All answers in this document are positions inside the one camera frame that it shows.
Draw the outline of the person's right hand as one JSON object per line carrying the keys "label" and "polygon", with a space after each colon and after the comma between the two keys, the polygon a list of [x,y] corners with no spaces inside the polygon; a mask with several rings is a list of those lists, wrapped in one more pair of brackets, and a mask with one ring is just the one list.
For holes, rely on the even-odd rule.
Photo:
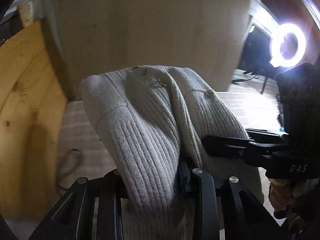
{"label": "person's right hand", "polygon": [[284,211],[295,200],[313,190],[319,184],[318,179],[289,182],[283,179],[268,179],[270,181],[269,201],[275,210]]}

